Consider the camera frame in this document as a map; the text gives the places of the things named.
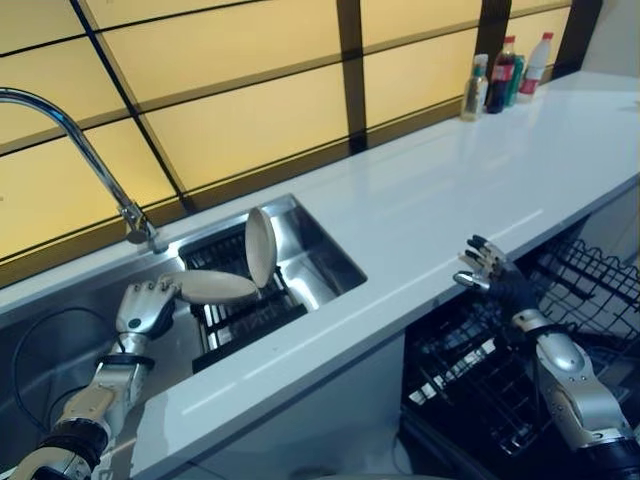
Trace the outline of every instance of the faucet spout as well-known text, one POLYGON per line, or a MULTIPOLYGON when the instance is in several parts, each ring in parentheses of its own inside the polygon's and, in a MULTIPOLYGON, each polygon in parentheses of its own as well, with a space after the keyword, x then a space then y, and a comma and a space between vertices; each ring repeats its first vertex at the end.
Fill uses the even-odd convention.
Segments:
POLYGON ((129 227, 127 239, 135 244, 146 241, 154 252, 158 251, 154 242, 158 234, 157 230, 147 219, 142 209, 125 193, 100 158, 100 155, 95 151, 93 145, 89 143, 87 137, 82 133, 78 124, 67 113, 38 95, 15 88, 0 87, 0 103, 16 103, 33 108, 56 122, 65 131, 102 184, 118 203, 118 212, 129 227))

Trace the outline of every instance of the white countertop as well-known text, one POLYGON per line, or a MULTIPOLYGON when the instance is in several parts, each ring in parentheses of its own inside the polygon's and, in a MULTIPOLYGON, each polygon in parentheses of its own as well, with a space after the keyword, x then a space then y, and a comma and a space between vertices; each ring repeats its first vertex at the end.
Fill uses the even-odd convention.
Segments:
MULTIPOLYGON (((439 123, 165 227, 177 238, 291 193, 368 280, 149 400, 132 476, 211 448, 450 298, 471 234, 522 253, 637 182, 637 91, 637 78, 579 72, 529 105, 439 123)), ((0 310, 132 255, 118 244, 7 287, 0 310)))

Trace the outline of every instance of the plastic bottle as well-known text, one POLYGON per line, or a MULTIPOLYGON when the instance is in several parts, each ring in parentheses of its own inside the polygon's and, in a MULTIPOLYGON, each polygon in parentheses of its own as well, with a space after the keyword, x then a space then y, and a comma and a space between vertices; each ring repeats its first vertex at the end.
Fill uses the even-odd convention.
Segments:
POLYGON ((533 98, 533 94, 538 87, 538 83, 542 79, 544 68, 547 66, 549 60, 549 52, 551 51, 551 39, 553 38, 552 32, 544 32, 542 40, 536 45, 536 48, 531 52, 529 57, 529 63, 527 69, 524 72, 522 84, 520 85, 520 95, 518 100, 530 101, 533 98))
POLYGON ((507 89, 507 107, 513 107, 518 97, 518 87, 520 86, 520 80, 522 79, 522 72, 524 71, 524 55, 516 55, 516 62, 513 66, 513 76, 511 82, 509 82, 509 88, 507 89))
POLYGON ((500 113, 507 101, 507 89, 513 76, 513 66, 516 55, 513 53, 513 44, 516 41, 514 35, 504 37, 502 51, 496 57, 489 85, 489 98, 487 99, 487 113, 500 113))
POLYGON ((486 53, 480 53, 473 57, 471 77, 465 85, 464 96, 462 97, 460 117, 463 120, 477 120, 482 115, 484 101, 487 98, 487 88, 489 87, 489 80, 485 76, 488 60, 489 56, 486 53))

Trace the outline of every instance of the robotic arm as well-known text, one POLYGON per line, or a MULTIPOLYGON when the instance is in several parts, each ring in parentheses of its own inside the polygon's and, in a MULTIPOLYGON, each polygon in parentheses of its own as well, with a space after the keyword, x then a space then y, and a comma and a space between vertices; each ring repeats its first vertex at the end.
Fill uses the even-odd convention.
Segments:
POLYGON ((583 476, 640 479, 640 446, 584 349, 538 310, 528 281, 502 251, 478 235, 467 243, 474 250, 461 260, 472 271, 454 280, 498 299, 511 323, 535 343, 540 392, 569 448, 582 457, 583 476))
POLYGON ((172 325, 179 288, 160 282, 130 285, 122 299, 118 342, 98 360, 91 383, 65 405, 62 416, 39 447, 25 457, 11 480, 83 480, 124 425, 153 368, 147 343, 172 325))

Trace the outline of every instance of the dishwasher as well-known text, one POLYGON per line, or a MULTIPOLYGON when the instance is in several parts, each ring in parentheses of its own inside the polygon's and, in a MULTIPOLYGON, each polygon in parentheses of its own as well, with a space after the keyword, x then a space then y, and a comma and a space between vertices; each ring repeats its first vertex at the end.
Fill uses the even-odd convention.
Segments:
MULTIPOLYGON (((587 351, 633 427, 640 422, 640 275, 579 231, 571 227, 515 263, 540 311, 587 351)), ((428 451, 460 479, 574 478, 571 452, 531 380, 527 344, 504 325, 495 300, 466 291, 407 329, 401 439, 416 473, 430 473, 416 465, 428 451)))

